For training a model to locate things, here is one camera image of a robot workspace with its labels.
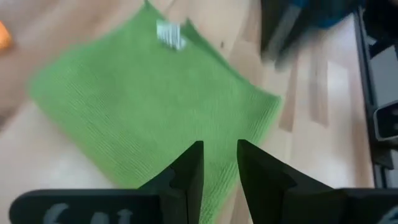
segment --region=black device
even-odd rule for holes
[[[245,140],[237,160],[254,224],[398,222],[398,190],[335,190]],[[197,224],[202,190],[203,142],[196,142],[139,189],[28,192],[9,216],[13,224]]]

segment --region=green microfiber cloth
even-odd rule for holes
[[[214,223],[237,183],[237,140],[259,143],[280,98],[243,79],[189,21],[183,50],[161,43],[157,19],[146,2],[116,31],[45,67],[30,94],[122,188],[140,187],[203,140],[201,223]]]

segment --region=black frame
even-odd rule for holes
[[[364,28],[361,7],[354,11],[354,25],[356,42],[358,47],[359,69],[361,73],[369,148],[373,164],[374,185],[376,188],[391,188],[391,180],[388,170],[393,169],[394,165],[391,157],[391,149],[380,145],[374,132],[373,113],[378,107],[376,92],[373,82],[373,72],[369,66],[370,54],[368,43],[366,42],[366,31]]]

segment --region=wooden floor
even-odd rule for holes
[[[151,2],[171,21],[189,17],[251,83],[284,98],[265,151],[332,187],[373,186],[352,17],[319,33],[276,70],[258,53],[259,2]],[[68,46],[101,37],[141,5],[139,0],[0,0],[0,20],[16,42],[0,55],[0,115],[16,114],[0,135],[0,223],[7,223],[11,201],[28,190],[113,187],[29,102],[24,86]],[[236,189],[219,223],[250,222],[242,189]]]

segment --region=orange object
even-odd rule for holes
[[[0,50],[6,49],[12,44],[11,34],[8,33],[4,24],[0,21]]]

